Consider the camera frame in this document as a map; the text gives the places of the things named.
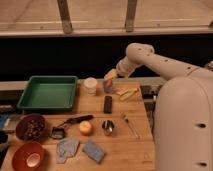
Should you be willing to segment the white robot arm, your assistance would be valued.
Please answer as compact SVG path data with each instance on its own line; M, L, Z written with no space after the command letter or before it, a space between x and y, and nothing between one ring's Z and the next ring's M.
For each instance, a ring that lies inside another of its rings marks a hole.
M213 71L131 43L116 73L128 77L142 65L166 80L155 106L156 171L213 171Z

